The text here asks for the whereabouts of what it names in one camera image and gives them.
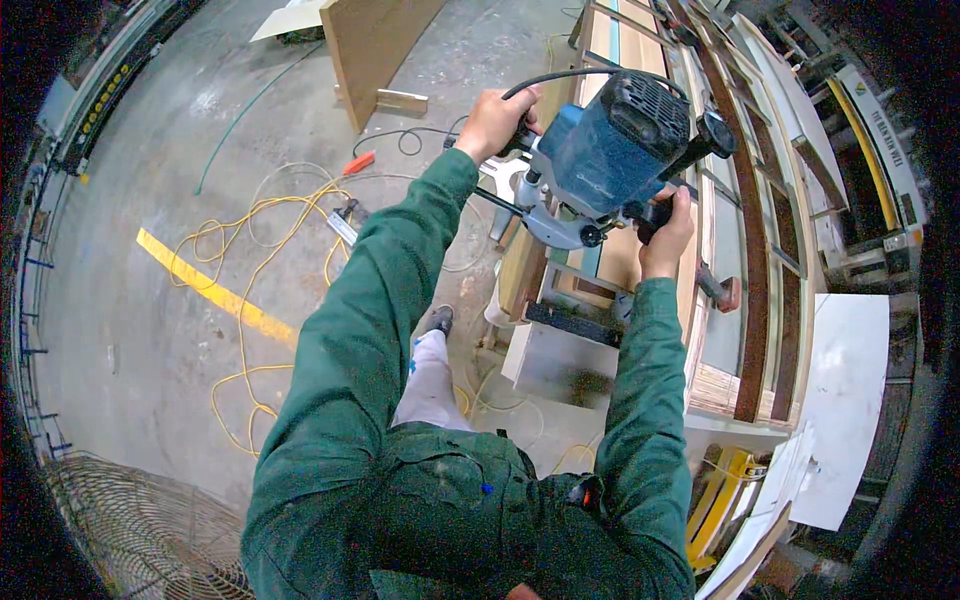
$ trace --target yellow floor line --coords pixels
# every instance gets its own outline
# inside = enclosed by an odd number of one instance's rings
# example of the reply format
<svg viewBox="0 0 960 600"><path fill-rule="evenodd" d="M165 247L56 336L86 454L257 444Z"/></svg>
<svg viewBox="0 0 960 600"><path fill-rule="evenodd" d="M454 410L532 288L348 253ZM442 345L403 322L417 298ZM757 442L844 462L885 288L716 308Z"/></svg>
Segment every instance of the yellow floor line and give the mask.
<svg viewBox="0 0 960 600"><path fill-rule="evenodd" d="M220 306L234 317L240 314L240 306L243 300L239 296L214 283L210 277L197 271L180 257L174 256L169 248L160 243L146 229L141 229L136 234L136 243L149 252L168 271L171 271L196 290L198 294ZM293 327L271 317L249 302L243 309L243 323L266 336L283 342L292 349L297 348L297 331Z"/></svg>

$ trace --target left hand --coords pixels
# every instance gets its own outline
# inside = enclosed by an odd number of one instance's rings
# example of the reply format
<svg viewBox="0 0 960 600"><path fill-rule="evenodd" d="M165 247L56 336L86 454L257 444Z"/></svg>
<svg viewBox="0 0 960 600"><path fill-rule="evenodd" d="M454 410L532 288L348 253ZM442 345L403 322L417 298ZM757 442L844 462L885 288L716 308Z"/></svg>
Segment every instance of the left hand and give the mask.
<svg viewBox="0 0 960 600"><path fill-rule="evenodd" d="M516 126L524 113L527 115L527 128L537 135L543 135L543 126L537 123L534 104L543 94L538 85L521 89L510 100L502 100L506 89L488 89L480 94L477 103L453 145L480 163L504 149L516 132Z"/></svg>

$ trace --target yellow stripe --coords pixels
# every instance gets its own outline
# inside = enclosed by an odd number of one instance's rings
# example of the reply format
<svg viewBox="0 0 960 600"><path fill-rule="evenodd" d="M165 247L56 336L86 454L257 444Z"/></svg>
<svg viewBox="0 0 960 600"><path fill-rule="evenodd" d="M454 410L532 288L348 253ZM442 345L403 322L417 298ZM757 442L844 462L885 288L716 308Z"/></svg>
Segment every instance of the yellow stripe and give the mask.
<svg viewBox="0 0 960 600"><path fill-rule="evenodd" d="M217 306L220 306L234 317L240 314L240 306L243 306L243 323L257 329L260 333L272 337L275 340L283 342L290 348L297 347L297 331L290 325L274 319L253 304L230 292L225 287L214 283L210 277L197 271L183 259L174 256L169 248L164 246L146 229L141 229L136 234L136 243L150 253L157 262L166 267L173 275L179 277L184 283L192 287L198 294L210 300Z"/></svg>
<svg viewBox="0 0 960 600"><path fill-rule="evenodd" d="M843 109L844 114L847 115L853 134L856 135L856 140L860 143L860 149L863 150L863 155L867 159L867 166L870 167L870 175L874 178L876 194L880 197L883 220L887 224L887 230L893 231L897 228L897 213L894 211L894 203L890 198L890 190L887 187L887 178L883 174L883 167L880 166L880 161L876 157L874 142L867 131L863 129L863 124L860 123L860 115L857 114L850 98L847 97L847 92L844 91L840 83L833 78L827 78L827 85L830 86L837 103Z"/></svg>

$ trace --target white pants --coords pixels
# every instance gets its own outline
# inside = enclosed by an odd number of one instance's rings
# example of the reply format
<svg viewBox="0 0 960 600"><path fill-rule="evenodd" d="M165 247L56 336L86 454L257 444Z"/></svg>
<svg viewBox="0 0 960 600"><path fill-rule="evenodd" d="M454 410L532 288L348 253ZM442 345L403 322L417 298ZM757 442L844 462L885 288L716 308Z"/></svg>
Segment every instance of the white pants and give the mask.
<svg viewBox="0 0 960 600"><path fill-rule="evenodd" d="M391 427L419 420L446 429L473 431L453 397L453 376L446 356L446 337L439 329L414 341L407 387L396 407Z"/></svg>

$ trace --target hand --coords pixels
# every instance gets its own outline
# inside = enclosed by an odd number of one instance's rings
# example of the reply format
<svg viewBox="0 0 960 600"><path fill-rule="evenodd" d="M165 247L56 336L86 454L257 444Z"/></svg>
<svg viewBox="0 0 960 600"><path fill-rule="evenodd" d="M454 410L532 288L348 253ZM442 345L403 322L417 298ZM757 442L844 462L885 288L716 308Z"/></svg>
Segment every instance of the hand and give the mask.
<svg viewBox="0 0 960 600"><path fill-rule="evenodd" d="M510 100L501 100L506 89L488 89L480 94L470 111L460 138L454 148L467 153L473 162L480 163L504 149L516 132L523 113L527 113L527 127L537 135L543 135L543 127L537 124L534 104L542 97L540 87L531 85L521 89Z"/></svg>
<svg viewBox="0 0 960 600"><path fill-rule="evenodd" d="M665 200L670 192L661 191L654 201ZM682 185L673 196L673 212L666 225L654 233L650 244L640 248L640 279L675 277L680 257L693 237L693 218L690 216L690 190Z"/></svg>

